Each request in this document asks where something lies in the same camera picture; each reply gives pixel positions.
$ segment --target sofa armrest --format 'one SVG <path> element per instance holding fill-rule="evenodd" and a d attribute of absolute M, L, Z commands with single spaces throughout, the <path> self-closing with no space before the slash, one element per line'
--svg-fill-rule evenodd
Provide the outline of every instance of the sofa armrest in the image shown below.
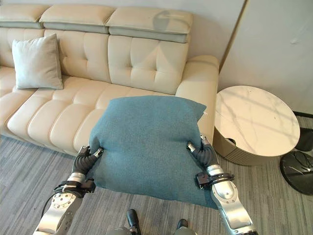
<path fill-rule="evenodd" d="M 214 56 L 200 55 L 186 63 L 182 81 L 175 96 L 206 105 L 205 114 L 198 121 L 200 132 L 212 143 L 216 93 L 219 79 L 219 61 Z"/>

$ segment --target throw pillow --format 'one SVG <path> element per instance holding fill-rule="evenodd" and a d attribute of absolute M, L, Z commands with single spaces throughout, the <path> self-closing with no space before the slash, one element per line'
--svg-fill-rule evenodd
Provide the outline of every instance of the throw pillow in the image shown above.
<path fill-rule="evenodd" d="M 110 101 L 91 131 L 91 151 L 104 153 L 90 177 L 99 187 L 215 207 L 194 181 L 202 171 L 186 149 L 200 146 L 197 121 L 205 106 L 174 96 Z"/>
<path fill-rule="evenodd" d="M 13 40 L 16 87 L 63 89 L 56 34 L 27 41 Z"/>

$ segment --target marble tabletop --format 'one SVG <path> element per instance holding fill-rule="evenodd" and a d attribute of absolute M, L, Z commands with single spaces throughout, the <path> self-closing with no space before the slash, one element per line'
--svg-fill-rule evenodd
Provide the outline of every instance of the marble tabletop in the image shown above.
<path fill-rule="evenodd" d="M 292 110 L 256 87 L 229 87 L 217 94 L 215 127 L 236 146 L 260 156 L 279 156 L 298 143 L 300 128 Z"/>

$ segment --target sofa headrest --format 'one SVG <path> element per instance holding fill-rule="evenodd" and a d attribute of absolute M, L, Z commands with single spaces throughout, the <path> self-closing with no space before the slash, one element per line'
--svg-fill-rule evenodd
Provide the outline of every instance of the sofa headrest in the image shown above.
<path fill-rule="evenodd" d="M 192 14 L 150 7 L 119 7 L 106 23 L 112 35 L 186 43 Z"/>
<path fill-rule="evenodd" d="M 48 29 L 109 33 L 105 23 L 114 10 L 101 5 L 56 4 L 43 13 L 39 22 Z"/>
<path fill-rule="evenodd" d="M 15 28 L 43 28 L 40 16 L 49 5 L 6 4 L 0 6 L 0 26 Z"/>

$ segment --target gray carpet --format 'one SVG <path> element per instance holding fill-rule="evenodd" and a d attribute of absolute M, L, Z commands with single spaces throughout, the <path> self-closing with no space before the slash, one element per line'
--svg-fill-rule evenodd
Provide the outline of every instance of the gray carpet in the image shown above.
<path fill-rule="evenodd" d="M 299 123 L 313 128 L 312 119 L 299 117 Z M 68 177 L 72 162 L 72 156 L 1 136 L 0 235 L 33 233 L 45 200 Z M 260 235 L 313 235 L 313 196 L 287 184 L 279 158 L 253 167 L 222 158 L 220 162 L 225 171 L 235 174 L 241 202 Z M 137 210 L 143 235 L 171 235 L 181 218 L 199 235 L 225 234 L 214 209 L 102 188 L 86 195 L 68 234 L 104 235 L 114 227 L 127 226 L 128 208 Z"/>

